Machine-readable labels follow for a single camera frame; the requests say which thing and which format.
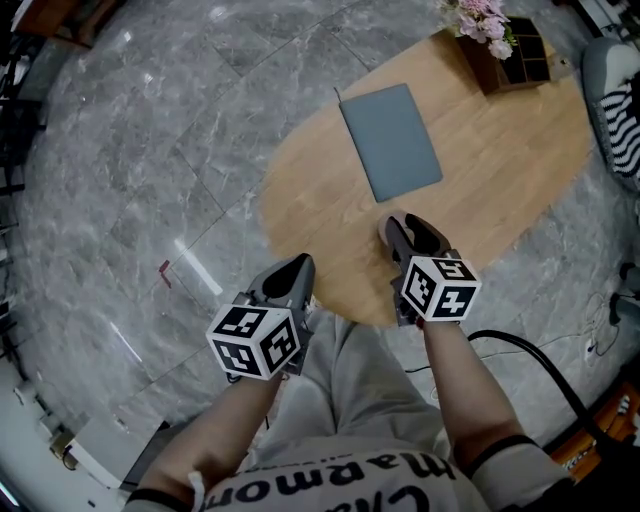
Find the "cable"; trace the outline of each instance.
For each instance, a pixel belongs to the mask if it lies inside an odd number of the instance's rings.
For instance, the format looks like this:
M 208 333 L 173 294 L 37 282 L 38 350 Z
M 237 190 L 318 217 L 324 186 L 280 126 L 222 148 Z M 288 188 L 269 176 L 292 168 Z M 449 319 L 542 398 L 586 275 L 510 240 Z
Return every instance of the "cable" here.
M 546 341 L 545 343 L 542 343 L 541 345 L 535 345 L 538 348 L 544 348 L 547 345 L 551 345 L 552 343 L 555 343 L 556 341 L 561 341 L 561 340 L 565 340 L 568 338 L 582 338 L 583 336 L 587 336 L 589 334 L 593 334 L 593 333 L 597 333 L 602 326 L 607 323 L 608 320 L 608 315 L 603 315 L 602 316 L 602 320 L 598 321 L 598 314 L 601 311 L 605 311 L 608 309 L 609 303 L 606 302 L 604 300 L 604 296 L 602 296 L 600 293 L 596 292 L 594 294 L 591 295 L 591 297 L 589 297 L 589 300 L 587 301 L 587 305 L 584 309 L 585 311 L 585 317 L 589 311 L 589 305 L 591 304 L 591 301 L 593 300 L 594 297 L 599 297 L 601 300 L 600 305 L 596 308 L 596 310 L 593 312 L 592 315 L 590 315 L 590 318 L 587 319 L 587 327 L 585 327 L 585 329 L 583 329 L 581 332 L 576 333 L 576 334 L 565 334 L 563 336 L 558 336 L 557 338 L 554 338 L 550 341 Z M 621 295 L 621 297 L 627 297 L 632 299 L 633 297 L 631 296 L 625 296 L 625 295 Z M 609 345 L 607 346 L 607 348 L 603 351 L 603 352 L 598 352 L 598 345 L 600 344 L 600 342 L 598 340 L 595 340 L 595 343 L 593 345 L 594 350 L 595 350 L 595 354 L 598 357 L 602 357 L 604 356 L 607 352 L 609 352 L 609 350 L 611 349 L 611 347 L 613 347 L 613 345 L 615 344 L 615 342 L 618 339 L 618 334 L 620 333 L 620 328 L 618 326 L 614 326 L 616 328 L 616 334 L 613 338 L 613 341 L 611 341 L 609 343 Z M 485 360 L 485 359 L 490 359 L 492 357 L 496 357 L 496 356 L 502 356 L 502 355 L 508 355 L 508 354 L 521 354 L 523 353 L 523 350 L 506 350 L 506 351 L 502 351 L 502 352 L 496 352 L 494 354 L 488 354 L 486 356 L 482 356 L 480 359 L 481 360 Z M 417 373 L 420 372 L 422 370 L 428 370 L 431 368 L 430 364 L 427 364 L 425 366 L 421 366 L 419 368 L 411 368 L 409 370 L 405 370 L 405 373 Z

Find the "wooden planter box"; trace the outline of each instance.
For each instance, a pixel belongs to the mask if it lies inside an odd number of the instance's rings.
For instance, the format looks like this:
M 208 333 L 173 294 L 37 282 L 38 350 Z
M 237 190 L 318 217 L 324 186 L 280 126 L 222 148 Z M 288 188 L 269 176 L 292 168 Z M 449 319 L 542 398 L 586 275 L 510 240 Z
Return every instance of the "wooden planter box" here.
M 488 43 L 480 44 L 466 36 L 456 38 L 485 94 L 537 87 L 550 81 L 542 37 L 533 22 L 514 17 L 509 26 L 518 46 L 506 60 L 491 55 Z

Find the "floor tile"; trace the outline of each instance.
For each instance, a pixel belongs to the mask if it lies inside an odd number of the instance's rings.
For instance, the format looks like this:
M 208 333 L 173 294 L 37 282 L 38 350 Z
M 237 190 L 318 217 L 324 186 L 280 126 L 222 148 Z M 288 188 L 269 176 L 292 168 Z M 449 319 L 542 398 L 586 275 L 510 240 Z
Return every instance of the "floor tile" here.
M 260 179 L 284 137 L 366 73 L 331 34 L 317 27 L 295 39 L 205 110 L 178 148 L 223 208 Z
M 187 292 L 173 271 L 171 288 L 159 281 L 118 331 L 141 360 L 152 380 L 172 370 L 206 346 L 210 316 Z
M 210 16 L 225 16 L 242 22 L 260 37 L 279 47 L 354 0 L 268 0 L 216 2 Z
M 134 302 L 151 288 L 165 260 L 173 263 L 222 211 L 178 154 L 144 161 L 143 185 L 105 239 L 100 254 Z
M 214 7 L 209 12 L 205 30 L 218 53 L 241 76 L 249 73 L 278 48 L 224 7 Z
M 418 0 L 358 2 L 322 22 L 369 69 L 442 27 L 435 5 Z
M 214 315 L 233 301 L 274 259 L 262 231 L 259 201 L 249 192 L 176 262 L 173 270 Z
M 582 52 L 593 35 L 580 16 L 569 6 L 547 5 L 531 17 L 540 35 L 574 68 L 580 68 Z
M 207 346 L 122 404 L 118 415 L 132 423 L 156 415 L 171 426 L 179 425 L 204 411 L 227 386 Z

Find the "black cable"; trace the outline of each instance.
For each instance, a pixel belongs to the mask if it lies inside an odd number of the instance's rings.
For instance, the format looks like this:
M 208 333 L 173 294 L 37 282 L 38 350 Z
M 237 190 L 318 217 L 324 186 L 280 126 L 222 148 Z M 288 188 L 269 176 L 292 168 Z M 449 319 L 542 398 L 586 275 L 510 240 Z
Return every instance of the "black cable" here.
M 587 431 L 587 433 L 599 443 L 609 444 L 612 441 L 612 439 L 607 434 L 605 434 L 600 429 L 600 427 L 598 427 L 598 424 L 595 422 L 591 414 L 589 414 L 589 411 L 582 403 L 582 400 L 580 400 L 580 397 L 578 397 L 576 392 L 569 385 L 560 371 L 555 367 L 555 365 L 551 362 L 547 355 L 533 343 L 530 343 L 513 334 L 493 330 L 474 332 L 471 336 L 469 336 L 469 341 L 473 341 L 478 338 L 496 338 L 502 341 L 506 341 L 507 343 L 511 343 L 512 345 L 515 345 L 516 347 L 519 347 L 532 355 L 542 365 L 542 367 L 547 370 L 547 373 L 551 375 L 551 378 L 560 388 L 560 391 L 565 396 L 567 402 L 569 402 L 569 405 L 582 422 L 583 427 Z
M 560 340 L 565 340 L 568 337 L 571 336 L 575 336 L 573 334 L 570 334 L 568 336 L 562 336 L 561 338 L 556 338 L 553 339 L 551 341 L 547 341 L 546 343 L 543 343 L 542 345 L 538 345 L 538 348 L 543 348 L 546 347 L 547 345 L 551 345 L 552 343 L 555 343 L 556 341 L 560 341 Z M 502 352 L 495 352 L 494 354 L 487 354 L 486 356 L 482 356 L 480 358 L 481 361 L 484 361 L 485 359 L 491 359 L 492 357 L 496 357 L 496 356 L 504 356 L 504 355 L 509 355 L 509 354 L 524 354 L 526 351 L 524 350 L 504 350 Z M 404 373 L 417 373 L 417 372 L 421 372 L 422 370 L 428 370 L 429 368 L 431 368 L 431 365 L 425 365 L 425 366 L 421 366 L 420 368 L 411 368 L 410 370 L 405 370 Z

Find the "gray pants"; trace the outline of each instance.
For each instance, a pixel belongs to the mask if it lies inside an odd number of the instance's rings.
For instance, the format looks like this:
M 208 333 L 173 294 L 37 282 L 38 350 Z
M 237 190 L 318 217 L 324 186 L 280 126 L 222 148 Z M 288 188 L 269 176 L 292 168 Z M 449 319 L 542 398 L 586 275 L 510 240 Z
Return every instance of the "gray pants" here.
M 440 411 L 424 401 L 373 329 L 324 311 L 308 323 L 315 335 L 302 375 L 286 383 L 254 463 L 336 435 L 448 456 Z

